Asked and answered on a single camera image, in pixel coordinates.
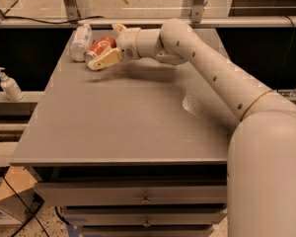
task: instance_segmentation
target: pump bottle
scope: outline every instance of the pump bottle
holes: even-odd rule
[[[23,98],[23,93],[14,79],[2,72],[4,69],[0,67],[0,86],[11,101],[17,102]]]

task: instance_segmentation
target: gray tabletop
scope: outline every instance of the gray tabletop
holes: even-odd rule
[[[227,55],[215,30],[196,30]],[[94,31],[95,40],[113,36]],[[225,163],[237,120],[187,62],[124,61],[103,71],[66,46],[12,165]]]

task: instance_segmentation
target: floor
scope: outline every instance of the floor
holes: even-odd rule
[[[3,11],[7,11],[11,8],[11,6],[18,0],[0,0],[0,7],[3,9]],[[189,0],[181,0],[184,4],[188,7]],[[212,8],[212,1],[209,0],[209,3],[207,5],[207,8]],[[227,7],[230,6],[231,0],[216,0],[219,1],[219,4],[217,5],[219,10],[213,11],[210,9],[207,9],[207,13],[205,13],[206,17],[209,16],[226,16],[226,5]],[[140,1],[134,1],[134,3],[137,3],[137,6],[133,7],[140,7]],[[97,7],[97,5],[101,5],[102,3],[97,3],[96,5],[92,5],[92,7]],[[113,5],[118,7],[118,4],[120,4],[119,0],[114,0]],[[173,12],[175,13],[176,8],[178,7],[178,4],[172,4]],[[103,13],[107,13],[108,15],[113,11],[114,8],[109,8],[108,6],[106,8],[102,8]],[[134,8],[132,10],[132,16],[137,15],[138,13],[142,15],[143,13],[150,13],[152,8],[146,8],[146,10],[138,10],[139,8]],[[124,13],[125,16],[128,15],[129,10],[122,10],[120,9],[118,11],[119,15],[120,12]],[[46,2],[44,0],[22,0],[21,3],[17,4],[15,6],[15,10],[12,10],[9,12],[10,15],[20,15],[20,16],[27,16],[27,17],[57,17],[61,18],[65,16],[65,9],[63,7],[63,3],[61,1],[51,0],[50,2]],[[52,237],[64,237],[64,236],[70,236],[70,237],[78,237],[79,236],[79,229],[76,229],[72,226],[66,226],[55,214],[54,207],[49,206],[48,204],[45,204],[40,211],[37,214],[37,218],[41,221],[41,224],[45,228],[46,232],[49,236]],[[8,237],[12,236],[13,233],[19,228],[19,225],[0,225],[0,237]],[[45,236],[43,231],[41,230],[41,227],[37,223],[35,219],[29,222],[29,224],[16,236]],[[211,237],[226,237],[227,236],[227,218],[225,218],[219,225],[215,226],[214,233],[211,234]]]

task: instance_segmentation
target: lotion bottle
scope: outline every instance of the lotion bottle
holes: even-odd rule
[[[2,72],[4,69],[0,67],[0,86],[11,101],[17,102],[23,98],[23,93],[14,79]]]

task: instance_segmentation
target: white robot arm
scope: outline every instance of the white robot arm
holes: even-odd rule
[[[161,30],[119,29],[120,57],[189,61],[239,119],[228,151],[229,237],[296,237],[296,105],[181,20]],[[94,62],[106,66],[101,58]]]

